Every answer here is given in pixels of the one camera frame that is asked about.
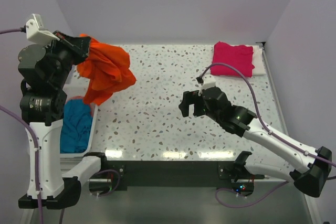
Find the orange t-shirt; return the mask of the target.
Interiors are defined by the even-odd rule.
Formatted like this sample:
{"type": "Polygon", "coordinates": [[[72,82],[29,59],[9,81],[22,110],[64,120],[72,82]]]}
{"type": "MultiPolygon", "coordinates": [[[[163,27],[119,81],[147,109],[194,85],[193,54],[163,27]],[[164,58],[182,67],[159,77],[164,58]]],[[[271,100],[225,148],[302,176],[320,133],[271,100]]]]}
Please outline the orange t-shirt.
{"type": "Polygon", "coordinates": [[[91,38],[89,56],[77,65],[77,72],[89,79],[85,104],[101,105],[119,91],[136,83],[130,70],[130,56],[121,47],[101,43],[91,38]]]}

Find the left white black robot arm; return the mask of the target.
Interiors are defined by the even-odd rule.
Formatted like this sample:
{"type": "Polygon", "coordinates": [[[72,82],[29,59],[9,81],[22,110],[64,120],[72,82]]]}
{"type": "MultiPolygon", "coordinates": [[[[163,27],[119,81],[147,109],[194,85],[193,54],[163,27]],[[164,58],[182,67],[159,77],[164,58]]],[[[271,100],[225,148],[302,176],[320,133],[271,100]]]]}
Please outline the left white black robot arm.
{"type": "Polygon", "coordinates": [[[61,210],[74,206],[83,185],[95,175],[103,178],[109,165],[103,153],[84,155],[70,171],[60,167],[60,136],[67,100],[63,88],[74,65],[86,60],[91,39],[59,31],[49,42],[35,42],[18,55],[23,76],[20,110],[29,140],[30,182],[18,201],[21,209],[46,207],[61,210]]]}

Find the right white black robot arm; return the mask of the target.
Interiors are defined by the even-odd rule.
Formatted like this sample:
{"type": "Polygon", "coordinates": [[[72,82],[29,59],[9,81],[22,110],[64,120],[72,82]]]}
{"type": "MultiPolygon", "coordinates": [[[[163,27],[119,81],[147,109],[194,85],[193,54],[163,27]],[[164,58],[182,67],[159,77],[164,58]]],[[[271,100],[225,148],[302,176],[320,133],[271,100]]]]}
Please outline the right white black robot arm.
{"type": "Polygon", "coordinates": [[[227,133],[253,141],[277,156],[286,164],[250,162],[250,152],[241,152],[234,161],[234,173],[239,178],[248,175],[267,175],[293,183],[302,193],[318,198],[331,172],[332,152],[322,146],[315,148],[260,122],[257,114],[243,106],[231,104],[226,94],[216,86],[203,90],[185,91],[178,106],[182,116],[189,115],[190,105],[194,116],[207,116],[227,133]]]}

